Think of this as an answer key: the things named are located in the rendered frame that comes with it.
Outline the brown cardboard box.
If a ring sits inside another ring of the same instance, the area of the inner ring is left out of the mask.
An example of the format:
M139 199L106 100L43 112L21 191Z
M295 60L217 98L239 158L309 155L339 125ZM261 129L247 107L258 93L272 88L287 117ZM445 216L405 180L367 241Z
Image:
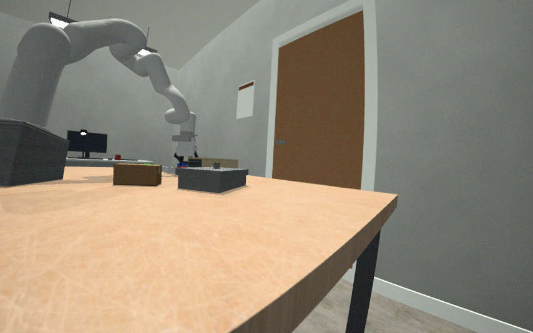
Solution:
M157 186L161 183L161 165L114 164L113 185Z

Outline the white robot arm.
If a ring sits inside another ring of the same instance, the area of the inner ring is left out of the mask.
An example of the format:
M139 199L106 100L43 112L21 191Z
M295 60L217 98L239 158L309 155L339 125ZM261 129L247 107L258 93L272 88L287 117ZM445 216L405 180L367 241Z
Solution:
M155 91L171 101L174 109L166 111L165 119L181 125L172 141L191 142L197 136L196 115L172 85L159 54L136 56L146 43L144 32L123 19L72 22L63 29L49 23L31 26L17 47L0 101L0 120L24 121L51 132L46 127L64 66L109 46L114 58L137 75L149 76Z

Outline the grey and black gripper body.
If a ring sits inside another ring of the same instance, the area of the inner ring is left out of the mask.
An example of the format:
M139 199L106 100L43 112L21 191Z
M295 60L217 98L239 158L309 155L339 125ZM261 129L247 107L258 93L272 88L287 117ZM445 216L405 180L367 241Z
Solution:
M183 157L194 157L197 152L196 138L192 137L191 142L177 142L176 155Z

